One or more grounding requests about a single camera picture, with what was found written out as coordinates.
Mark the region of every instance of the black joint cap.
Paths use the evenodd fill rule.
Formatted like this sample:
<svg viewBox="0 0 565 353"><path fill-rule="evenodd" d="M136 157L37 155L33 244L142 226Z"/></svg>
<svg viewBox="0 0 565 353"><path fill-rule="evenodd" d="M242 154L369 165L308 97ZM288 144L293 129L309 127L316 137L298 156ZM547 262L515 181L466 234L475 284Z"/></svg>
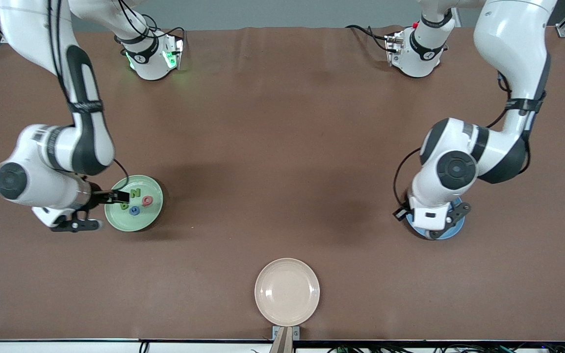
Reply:
<svg viewBox="0 0 565 353"><path fill-rule="evenodd" d="M437 176L444 187L458 190L477 177L477 165L469 154L451 151L444 154L437 163Z"/></svg>
<svg viewBox="0 0 565 353"><path fill-rule="evenodd" d="M9 200L16 200L27 187L25 169L17 163L6 163L0 167L0 194Z"/></svg>

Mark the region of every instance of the green plate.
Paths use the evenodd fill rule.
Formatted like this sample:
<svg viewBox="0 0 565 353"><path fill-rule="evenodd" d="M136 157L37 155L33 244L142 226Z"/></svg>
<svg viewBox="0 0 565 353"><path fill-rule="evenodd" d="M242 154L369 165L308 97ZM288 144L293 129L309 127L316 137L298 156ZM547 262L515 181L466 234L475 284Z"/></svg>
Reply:
<svg viewBox="0 0 565 353"><path fill-rule="evenodd" d="M126 179L117 182L114 188L121 187ZM106 219L113 227L123 232L135 232L142 230L152 224L163 208L163 189L158 183L145 175L130 175L128 184L121 189L124 192L130 192L130 203L125 209L122 204L113 203L105 205L103 210L106 213ZM146 196L152 197L152 203L144 206L143 199ZM139 208L139 214L130 214L130 209L136 206Z"/></svg>

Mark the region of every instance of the table surface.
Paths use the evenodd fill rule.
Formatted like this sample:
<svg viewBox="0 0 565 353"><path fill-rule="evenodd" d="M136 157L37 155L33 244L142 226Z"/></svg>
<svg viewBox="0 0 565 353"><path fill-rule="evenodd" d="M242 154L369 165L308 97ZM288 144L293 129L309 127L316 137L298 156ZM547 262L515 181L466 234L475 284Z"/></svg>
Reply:
<svg viewBox="0 0 565 353"><path fill-rule="evenodd" d="M433 123L486 125L504 106L471 29L422 79L349 29L189 33L183 70L157 82L112 34L78 40L117 158L161 181L164 212L144 232L53 234L0 198L0 339L267 337L256 277L295 257L321 286L304 339L565 340L565 39L552 30L531 167L478 181L462 232L439 242L392 217L392 177ZM56 78L2 46L0 161L26 125L69 122Z"/></svg>

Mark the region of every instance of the beige plate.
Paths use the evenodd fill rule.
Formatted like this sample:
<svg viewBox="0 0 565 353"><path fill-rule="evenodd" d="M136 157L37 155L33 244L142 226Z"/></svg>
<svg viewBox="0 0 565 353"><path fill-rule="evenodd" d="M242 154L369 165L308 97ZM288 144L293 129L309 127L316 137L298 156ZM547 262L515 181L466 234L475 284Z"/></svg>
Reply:
<svg viewBox="0 0 565 353"><path fill-rule="evenodd" d="M260 313L273 324L298 326L317 308L320 284L313 270L302 261L278 259L260 271L254 299Z"/></svg>

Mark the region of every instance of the robot elbow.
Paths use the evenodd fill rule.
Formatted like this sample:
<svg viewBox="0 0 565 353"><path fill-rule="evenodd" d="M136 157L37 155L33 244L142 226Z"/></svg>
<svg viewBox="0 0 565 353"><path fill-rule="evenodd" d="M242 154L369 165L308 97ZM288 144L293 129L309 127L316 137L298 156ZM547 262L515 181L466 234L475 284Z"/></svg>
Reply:
<svg viewBox="0 0 565 353"><path fill-rule="evenodd" d="M505 157L498 162L494 168L478 178L490 184L498 184L512 179L520 174L524 159L527 156L527 144L524 139L519 138L513 147L507 152Z"/></svg>

